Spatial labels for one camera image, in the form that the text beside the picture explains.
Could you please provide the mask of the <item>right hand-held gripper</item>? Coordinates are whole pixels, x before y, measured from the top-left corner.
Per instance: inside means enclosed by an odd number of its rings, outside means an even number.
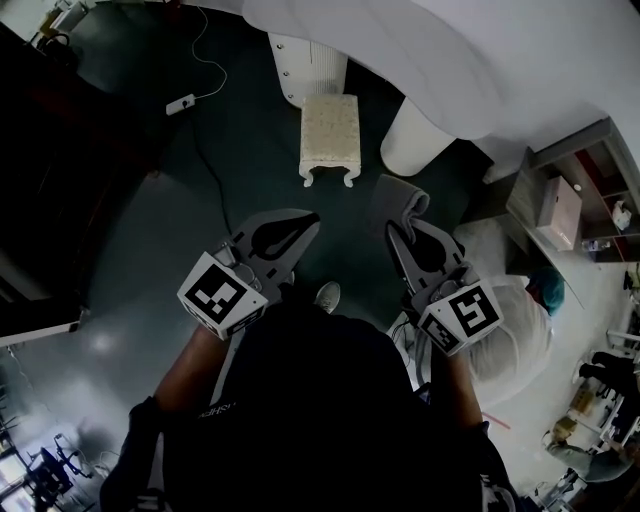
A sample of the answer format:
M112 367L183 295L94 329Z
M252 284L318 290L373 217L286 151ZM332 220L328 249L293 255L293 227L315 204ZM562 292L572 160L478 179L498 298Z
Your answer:
M425 221L409 227L413 238L388 221L385 241L419 314L417 328L450 357L494 331L503 313L488 281L463 262L464 247L449 233ZM450 273L431 281L437 272Z

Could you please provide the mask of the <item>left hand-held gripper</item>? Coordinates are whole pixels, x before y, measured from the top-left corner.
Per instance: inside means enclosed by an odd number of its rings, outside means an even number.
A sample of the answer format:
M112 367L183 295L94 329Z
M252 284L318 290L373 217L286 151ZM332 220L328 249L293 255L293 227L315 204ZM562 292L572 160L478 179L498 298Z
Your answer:
M262 317L319 232L320 216L277 209L245 220L216 249L205 251L177 297L202 326L223 340Z

